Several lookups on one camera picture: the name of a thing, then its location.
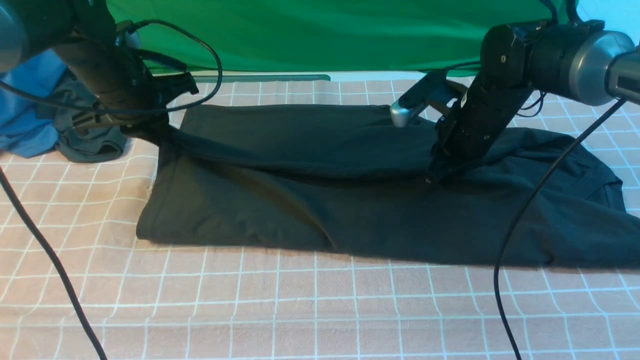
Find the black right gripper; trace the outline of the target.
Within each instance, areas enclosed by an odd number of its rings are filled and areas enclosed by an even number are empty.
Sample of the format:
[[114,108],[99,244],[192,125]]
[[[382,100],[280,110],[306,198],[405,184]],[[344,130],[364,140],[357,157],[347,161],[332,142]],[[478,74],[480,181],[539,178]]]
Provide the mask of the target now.
[[426,182],[436,184],[475,166],[532,93],[531,87],[469,86],[448,116],[436,125],[437,140],[431,151]]

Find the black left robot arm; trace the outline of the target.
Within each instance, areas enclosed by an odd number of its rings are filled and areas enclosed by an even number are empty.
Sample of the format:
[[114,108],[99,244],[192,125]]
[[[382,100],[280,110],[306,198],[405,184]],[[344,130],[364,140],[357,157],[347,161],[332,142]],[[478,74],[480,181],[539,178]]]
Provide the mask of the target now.
[[199,91],[182,61],[142,49],[134,22],[116,22],[104,0],[3,0],[1,70],[46,50],[94,95],[71,117],[76,130],[120,128],[147,139],[170,127],[160,110]]

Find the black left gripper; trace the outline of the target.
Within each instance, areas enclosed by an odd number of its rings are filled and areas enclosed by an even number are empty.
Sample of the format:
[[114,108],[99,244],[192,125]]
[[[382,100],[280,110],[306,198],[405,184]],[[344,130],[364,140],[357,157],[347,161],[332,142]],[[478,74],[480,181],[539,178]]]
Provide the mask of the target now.
[[170,128],[168,107],[178,96],[199,93],[187,71],[154,77],[148,70],[73,70],[94,95],[86,110],[72,118],[76,130],[122,128],[125,135],[147,139]]

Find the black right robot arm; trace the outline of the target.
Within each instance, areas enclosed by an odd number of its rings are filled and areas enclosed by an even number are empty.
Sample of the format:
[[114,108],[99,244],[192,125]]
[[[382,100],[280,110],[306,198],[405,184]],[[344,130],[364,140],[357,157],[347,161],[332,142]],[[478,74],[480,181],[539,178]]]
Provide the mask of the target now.
[[588,106],[639,103],[639,47],[602,20],[492,27],[471,85],[437,124],[426,175],[438,182],[484,157],[534,91]]

